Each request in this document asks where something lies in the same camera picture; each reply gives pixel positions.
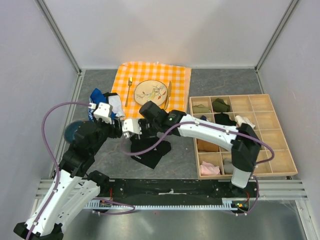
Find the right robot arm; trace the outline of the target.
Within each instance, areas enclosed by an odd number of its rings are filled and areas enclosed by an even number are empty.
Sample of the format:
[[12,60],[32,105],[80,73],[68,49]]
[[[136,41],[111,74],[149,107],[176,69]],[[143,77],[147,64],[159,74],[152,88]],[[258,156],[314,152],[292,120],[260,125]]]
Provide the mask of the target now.
[[132,120],[132,129],[137,135],[168,133],[203,140],[230,151],[233,173],[229,191],[235,197],[240,197],[247,191],[247,184],[262,146],[250,125],[221,125],[179,110],[166,112],[152,101],[146,102],[139,113],[143,118]]

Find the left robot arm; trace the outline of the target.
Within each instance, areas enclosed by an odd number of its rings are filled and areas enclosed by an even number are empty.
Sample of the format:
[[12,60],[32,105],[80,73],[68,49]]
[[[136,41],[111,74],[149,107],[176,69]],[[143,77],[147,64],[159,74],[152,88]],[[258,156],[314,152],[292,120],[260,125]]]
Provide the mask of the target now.
[[61,240],[84,206],[91,199],[104,197],[110,191],[109,177],[95,170],[70,197],[95,162],[95,155],[105,141],[122,136],[121,121],[116,119],[111,124],[101,119],[76,121],[64,133],[69,147],[62,156],[51,187],[34,214],[14,227],[14,233],[24,240]]

